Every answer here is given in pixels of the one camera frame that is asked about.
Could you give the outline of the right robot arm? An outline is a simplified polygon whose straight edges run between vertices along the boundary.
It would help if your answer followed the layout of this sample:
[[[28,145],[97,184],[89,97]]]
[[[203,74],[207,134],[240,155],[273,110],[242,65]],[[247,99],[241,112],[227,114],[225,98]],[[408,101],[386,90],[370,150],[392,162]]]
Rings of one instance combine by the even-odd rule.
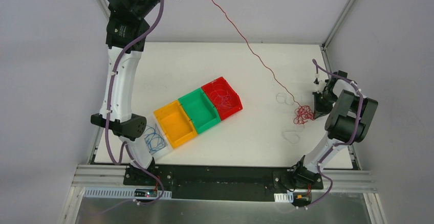
[[[289,171],[290,188],[320,187],[321,171],[341,150],[366,137],[378,101],[361,93],[343,71],[332,73],[326,86],[314,95],[314,118],[327,115],[325,135]]]

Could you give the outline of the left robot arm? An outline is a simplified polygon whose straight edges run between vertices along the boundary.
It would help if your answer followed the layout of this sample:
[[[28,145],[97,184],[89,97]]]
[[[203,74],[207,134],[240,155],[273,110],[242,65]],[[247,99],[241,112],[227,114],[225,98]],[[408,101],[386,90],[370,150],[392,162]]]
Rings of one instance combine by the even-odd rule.
[[[126,150],[136,178],[151,185],[156,172],[152,154],[145,146],[147,119],[132,112],[132,93],[146,37],[156,28],[164,0],[107,0],[110,11],[106,27],[108,73],[100,111],[91,115],[93,125],[104,128],[111,161],[119,165]]]

